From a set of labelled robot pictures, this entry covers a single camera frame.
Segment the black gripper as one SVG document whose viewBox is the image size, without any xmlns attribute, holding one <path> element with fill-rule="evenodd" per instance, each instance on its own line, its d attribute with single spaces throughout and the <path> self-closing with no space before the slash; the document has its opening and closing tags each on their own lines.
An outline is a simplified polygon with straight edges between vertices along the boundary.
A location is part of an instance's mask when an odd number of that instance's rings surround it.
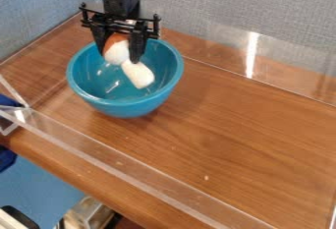
<svg viewBox="0 0 336 229">
<path fill-rule="evenodd" d="M 103 3 L 82 3 L 79 9 L 82 26 L 91 30 L 99 52 L 104 52 L 108 38 L 115 32 L 130 34 L 130 60 L 136 64 L 146 50 L 147 37 L 160 37 L 162 17 L 144 12 L 140 5 L 126 16 L 107 13 Z"/>
</svg>

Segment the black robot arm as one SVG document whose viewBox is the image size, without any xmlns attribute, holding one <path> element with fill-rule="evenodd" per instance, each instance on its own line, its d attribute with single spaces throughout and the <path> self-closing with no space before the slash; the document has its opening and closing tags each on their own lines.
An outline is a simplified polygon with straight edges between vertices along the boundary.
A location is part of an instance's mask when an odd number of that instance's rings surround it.
<svg viewBox="0 0 336 229">
<path fill-rule="evenodd" d="M 99 52 L 103 52 L 108 38 L 120 33 L 130 43 L 130 60 L 138 63 L 146 51 L 147 40 L 160 37 L 160 16 L 142 11 L 140 0 L 83 2 L 79 10 L 82 26 L 91 30 Z"/>
</svg>

